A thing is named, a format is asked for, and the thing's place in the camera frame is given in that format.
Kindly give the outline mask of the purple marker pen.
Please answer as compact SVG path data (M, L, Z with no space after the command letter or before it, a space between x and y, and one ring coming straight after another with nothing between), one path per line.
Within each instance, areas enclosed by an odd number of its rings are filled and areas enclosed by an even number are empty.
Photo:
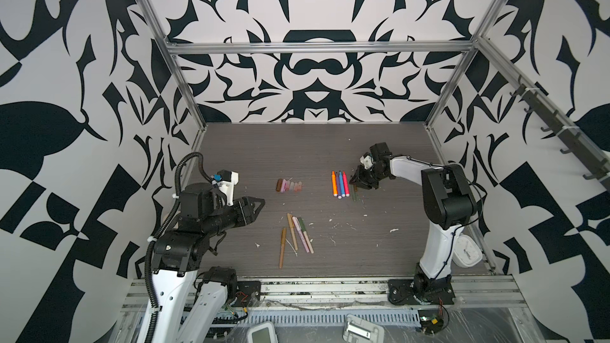
M342 192L341 192L341 182L340 182L340 177L339 174L335 172L334 175L334 185L335 185L335 196L337 198L341 198L342 197Z

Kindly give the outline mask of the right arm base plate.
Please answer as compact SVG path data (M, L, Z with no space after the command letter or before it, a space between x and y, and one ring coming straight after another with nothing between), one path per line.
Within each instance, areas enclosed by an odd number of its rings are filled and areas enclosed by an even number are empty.
M451 276L428 279L418 274L413 279L390 279L388 288L388 301L395 306L454 304Z

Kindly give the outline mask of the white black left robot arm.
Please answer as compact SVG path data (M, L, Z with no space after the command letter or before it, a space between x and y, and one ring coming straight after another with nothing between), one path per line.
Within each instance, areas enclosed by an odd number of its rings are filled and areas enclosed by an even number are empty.
M174 203L149 237L144 280L149 298L139 342L203 342L219 311L238 293L232 268L200 271L206 253L216 255L211 238L253 224L263 198L234 196L238 173L209 176L201 152L190 152L176 166Z

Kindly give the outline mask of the blue marker pen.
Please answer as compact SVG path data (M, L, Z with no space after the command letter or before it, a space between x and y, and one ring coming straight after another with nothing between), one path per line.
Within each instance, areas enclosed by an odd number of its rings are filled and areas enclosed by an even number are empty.
M338 172L338 190L339 190L339 196L344 198L346 197L346 191L345 191L345 186L344 186L344 182L343 182L343 174L341 171Z

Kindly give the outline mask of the orange marker pen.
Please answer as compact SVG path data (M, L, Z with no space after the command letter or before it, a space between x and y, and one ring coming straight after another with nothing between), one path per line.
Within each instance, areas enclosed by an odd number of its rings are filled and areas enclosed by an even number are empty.
M333 196L334 197L338 197L338 189L337 189L336 173L335 173L335 171L331 172L331 179L332 179Z

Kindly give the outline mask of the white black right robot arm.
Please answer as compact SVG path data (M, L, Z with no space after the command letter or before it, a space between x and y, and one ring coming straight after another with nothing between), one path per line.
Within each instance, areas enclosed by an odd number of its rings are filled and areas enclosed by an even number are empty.
M460 235L478 212L470 182L458 164L435 165L390 152L378 143L360 157L349 183L366 190L378 189L383 179L406 179L422 189L429 231L424 254L413 280L389 286L389 302L438 303L453 293L452 260Z

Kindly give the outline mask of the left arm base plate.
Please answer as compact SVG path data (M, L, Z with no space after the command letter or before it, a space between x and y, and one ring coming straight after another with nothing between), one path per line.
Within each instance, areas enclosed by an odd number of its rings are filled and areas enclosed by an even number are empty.
M233 305L239 308L247 308L259 300L261 294L261 282L258 280L238 281L237 292Z

